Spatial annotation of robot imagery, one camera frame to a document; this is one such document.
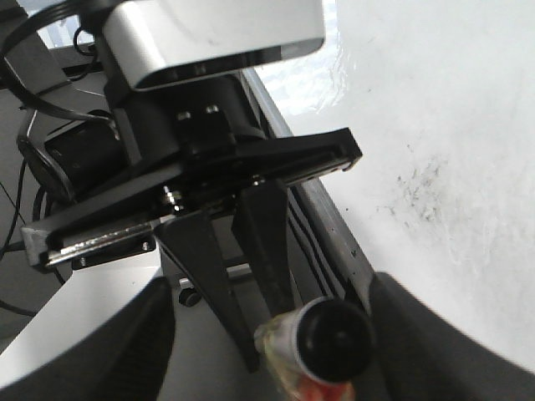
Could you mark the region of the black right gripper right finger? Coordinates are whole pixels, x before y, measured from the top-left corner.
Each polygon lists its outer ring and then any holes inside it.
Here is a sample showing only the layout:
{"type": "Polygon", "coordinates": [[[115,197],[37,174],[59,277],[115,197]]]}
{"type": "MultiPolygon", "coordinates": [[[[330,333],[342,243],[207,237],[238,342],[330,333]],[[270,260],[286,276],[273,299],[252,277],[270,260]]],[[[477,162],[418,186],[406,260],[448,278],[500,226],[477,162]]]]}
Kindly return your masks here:
{"type": "Polygon", "coordinates": [[[534,376],[496,355],[380,272],[369,287],[380,366],[394,400],[532,400],[534,376]]]}

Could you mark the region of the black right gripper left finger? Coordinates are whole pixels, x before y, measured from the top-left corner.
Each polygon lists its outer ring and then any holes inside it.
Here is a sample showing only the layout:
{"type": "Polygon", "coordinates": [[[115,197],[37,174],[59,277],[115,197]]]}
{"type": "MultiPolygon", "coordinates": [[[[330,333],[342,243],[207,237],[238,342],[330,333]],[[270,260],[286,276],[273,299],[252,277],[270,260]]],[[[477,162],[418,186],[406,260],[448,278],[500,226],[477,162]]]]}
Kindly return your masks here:
{"type": "Polygon", "coordinates": [[[110,320],[3,388],[3,400],[156,400],[175,341],[172,288],[151,281],[110,320]]]}

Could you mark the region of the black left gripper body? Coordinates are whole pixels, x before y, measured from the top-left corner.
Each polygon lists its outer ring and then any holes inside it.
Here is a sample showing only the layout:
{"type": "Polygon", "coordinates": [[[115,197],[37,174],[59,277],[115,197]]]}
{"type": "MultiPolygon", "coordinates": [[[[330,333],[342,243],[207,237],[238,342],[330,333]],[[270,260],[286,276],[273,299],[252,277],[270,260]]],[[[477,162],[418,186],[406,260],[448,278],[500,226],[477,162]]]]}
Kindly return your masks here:
{"type": "Polygon", "coordinates": [[[23,228],[31,266],[49,269],[150,233],[167,215],[236,211],[242,190],[287,188],[361,157],[349,131],[271,138],[235,74],[130,96],[116,131],[100,121],[59,131],[39,150],[21,145],[53,177],[60,210],[23,228]]]}

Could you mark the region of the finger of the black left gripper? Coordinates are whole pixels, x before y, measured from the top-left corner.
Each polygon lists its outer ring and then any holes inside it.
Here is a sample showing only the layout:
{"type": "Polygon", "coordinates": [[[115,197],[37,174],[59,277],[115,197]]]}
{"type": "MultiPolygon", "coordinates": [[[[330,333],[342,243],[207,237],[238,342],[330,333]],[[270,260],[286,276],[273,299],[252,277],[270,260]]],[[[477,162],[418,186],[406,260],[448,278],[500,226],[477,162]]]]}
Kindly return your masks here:
{"type": "Polygon", "coordinates": [[[153,230],[164,253],[184,272],[235,343],[246,369],[260,366],[257,350],[227,275],[210,216],[196,211],[153,230]]]}
{"type": "Polygon", "coordinates": [[[280,180],[242,190],[232,233],[257,281],[271,316],[295,308],[288,263],[288,188],[280,180]]]}

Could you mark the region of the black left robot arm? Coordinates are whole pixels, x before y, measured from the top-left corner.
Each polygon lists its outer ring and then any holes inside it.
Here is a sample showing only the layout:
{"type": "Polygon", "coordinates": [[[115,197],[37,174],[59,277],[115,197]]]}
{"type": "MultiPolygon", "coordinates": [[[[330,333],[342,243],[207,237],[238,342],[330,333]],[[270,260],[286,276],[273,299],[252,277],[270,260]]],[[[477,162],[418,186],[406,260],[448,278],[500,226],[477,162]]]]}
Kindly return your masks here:
{"type": "Polygon", "coordinates": [[[136,93],[77,91],[86,121],[29,115],[18,148],[58,209],[22,230],[39,270],[153,238],[192,281],[258,368],[252,333],[231,288],[212,222],[232,233],[271,314],[293,309],[288,191],[362,153],[349,129],[274,137],[236,74],[136,93]]]}

